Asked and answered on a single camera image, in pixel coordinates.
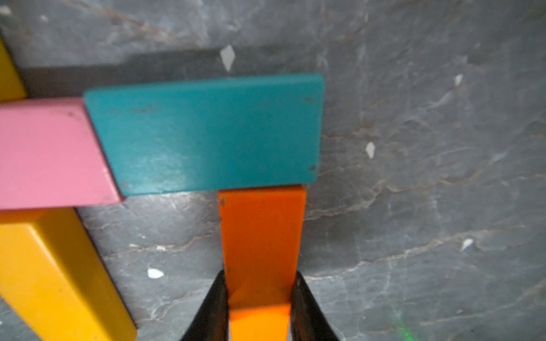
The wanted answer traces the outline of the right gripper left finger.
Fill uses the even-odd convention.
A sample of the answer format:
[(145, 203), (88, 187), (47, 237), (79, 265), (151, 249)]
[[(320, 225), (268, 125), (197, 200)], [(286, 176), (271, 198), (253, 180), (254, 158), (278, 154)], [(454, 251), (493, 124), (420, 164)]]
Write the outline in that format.
[(221, 270), (181, 341), (228, 340), (227, 292), (225, 272)]

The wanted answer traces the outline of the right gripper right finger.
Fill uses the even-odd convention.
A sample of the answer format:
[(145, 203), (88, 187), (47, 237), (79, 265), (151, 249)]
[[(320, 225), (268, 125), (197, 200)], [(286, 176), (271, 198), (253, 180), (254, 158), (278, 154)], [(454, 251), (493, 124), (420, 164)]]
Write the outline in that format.
[(291, 292), (290, 330), (294, 341), (340, 341), (299, 271)]

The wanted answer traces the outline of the orange block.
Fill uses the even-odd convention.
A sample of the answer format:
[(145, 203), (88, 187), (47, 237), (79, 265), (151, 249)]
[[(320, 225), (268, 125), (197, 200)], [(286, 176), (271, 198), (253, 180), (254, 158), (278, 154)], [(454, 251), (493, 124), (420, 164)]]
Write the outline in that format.
[(286, 340), (307, 192), (302, 185), (218, 194), (232, 340)]

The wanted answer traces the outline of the orange-yellow block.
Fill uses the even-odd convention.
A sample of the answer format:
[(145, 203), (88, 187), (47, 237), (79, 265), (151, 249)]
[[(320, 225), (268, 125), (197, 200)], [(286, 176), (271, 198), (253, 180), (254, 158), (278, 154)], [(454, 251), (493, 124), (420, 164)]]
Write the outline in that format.
[(1, 297), (42, 340), (135, 340), (75, 210), (1, 212)]

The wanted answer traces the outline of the teal block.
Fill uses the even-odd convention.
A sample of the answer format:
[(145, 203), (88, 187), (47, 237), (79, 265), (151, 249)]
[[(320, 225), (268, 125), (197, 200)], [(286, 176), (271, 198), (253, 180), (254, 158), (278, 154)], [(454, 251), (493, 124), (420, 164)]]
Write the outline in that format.
[(317, 179), (324, 78), (303, 73), (94, 88), (85, 106), (124, 196)]

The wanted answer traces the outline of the pink block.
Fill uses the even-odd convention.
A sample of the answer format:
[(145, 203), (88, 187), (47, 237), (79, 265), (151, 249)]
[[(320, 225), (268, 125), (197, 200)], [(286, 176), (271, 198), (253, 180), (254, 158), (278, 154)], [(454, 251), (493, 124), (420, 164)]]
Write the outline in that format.
[(1, 105), (1, 208), (122, 202), (81, 97)]

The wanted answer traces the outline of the yellow block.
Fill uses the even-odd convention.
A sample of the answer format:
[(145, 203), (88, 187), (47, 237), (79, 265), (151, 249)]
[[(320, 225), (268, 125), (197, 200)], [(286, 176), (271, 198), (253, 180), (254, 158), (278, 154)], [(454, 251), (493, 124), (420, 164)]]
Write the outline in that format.
[(3, 41), (0, 43), (0, 100), (11, 102), (26, 99), (26, 89)]

